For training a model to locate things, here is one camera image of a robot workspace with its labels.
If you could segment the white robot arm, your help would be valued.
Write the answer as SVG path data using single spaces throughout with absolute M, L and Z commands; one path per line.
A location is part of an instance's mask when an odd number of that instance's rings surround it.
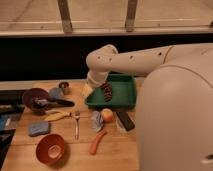
M 213 43 L 124 53 L 105 45 L 86 64 L 84 97 L 111 71 L 144 78 L 135 108 L 140 171 L 213 171 Z

